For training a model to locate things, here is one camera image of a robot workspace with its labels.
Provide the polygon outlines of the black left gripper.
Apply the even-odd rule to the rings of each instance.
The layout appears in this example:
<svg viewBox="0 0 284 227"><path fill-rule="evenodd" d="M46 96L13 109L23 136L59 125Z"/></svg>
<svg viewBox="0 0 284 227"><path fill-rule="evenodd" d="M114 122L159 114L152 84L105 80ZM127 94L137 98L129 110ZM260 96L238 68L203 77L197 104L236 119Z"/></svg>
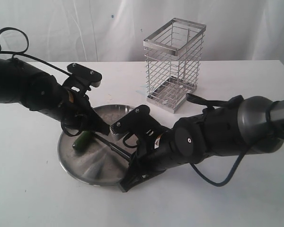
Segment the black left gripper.
<svg viewBox="0 0 284 227"><path fill-rule="evenodd" d="M89 100L61 85L52 88L52 118L59 121L62 128L110 134L110 125L91 107Z"/></svg>

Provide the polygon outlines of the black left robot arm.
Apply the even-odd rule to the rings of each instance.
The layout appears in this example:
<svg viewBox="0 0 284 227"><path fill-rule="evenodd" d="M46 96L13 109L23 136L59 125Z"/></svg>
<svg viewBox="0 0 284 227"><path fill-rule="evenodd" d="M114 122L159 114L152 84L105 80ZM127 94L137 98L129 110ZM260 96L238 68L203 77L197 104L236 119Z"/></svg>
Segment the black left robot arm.
<svg viewBox="0 0 284 227"><path fill-rule="evenodd" d="M56 78L20 59L0 59L0 104L19 103L60 122L62 130L110 133L110 126L94 110L86 92L99 87L102 75L77 63L67 66L70 76Z"/></svg>

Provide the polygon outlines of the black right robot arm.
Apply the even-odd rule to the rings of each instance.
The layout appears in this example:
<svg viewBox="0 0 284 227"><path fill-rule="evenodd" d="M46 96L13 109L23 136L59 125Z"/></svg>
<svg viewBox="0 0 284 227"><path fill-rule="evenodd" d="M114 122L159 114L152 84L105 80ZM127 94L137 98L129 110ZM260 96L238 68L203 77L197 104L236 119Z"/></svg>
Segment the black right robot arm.
<svg viewBox="0 0 284 227"><path fill-rule="evenodd" d="M228 101L206 100L187 94L191 103L204 105L201 114L180 118L172 128L161 125L141 105L125 115L117 125L119 133L137 137L137 148L119 187L127 192L167 169L190 164L195 168L213 156L236 156L222 182L227 184L246 155L268 154L284 143L284 100L272 101L263 96Z"/></svg>

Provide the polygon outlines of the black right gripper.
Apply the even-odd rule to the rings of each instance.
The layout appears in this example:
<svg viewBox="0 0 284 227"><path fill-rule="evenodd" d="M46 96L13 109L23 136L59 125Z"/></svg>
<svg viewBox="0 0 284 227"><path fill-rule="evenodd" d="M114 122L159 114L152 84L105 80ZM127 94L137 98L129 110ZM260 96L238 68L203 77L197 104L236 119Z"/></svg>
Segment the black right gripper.
<svg viewBox="0 0 284 227"><path fill-rule="evenodd" d="M157 136L139 133L136 136L138 148L119 182L122 192L155 177L156 172L190 162L194 154L194 140L190 132L164 132Z"/></svg>

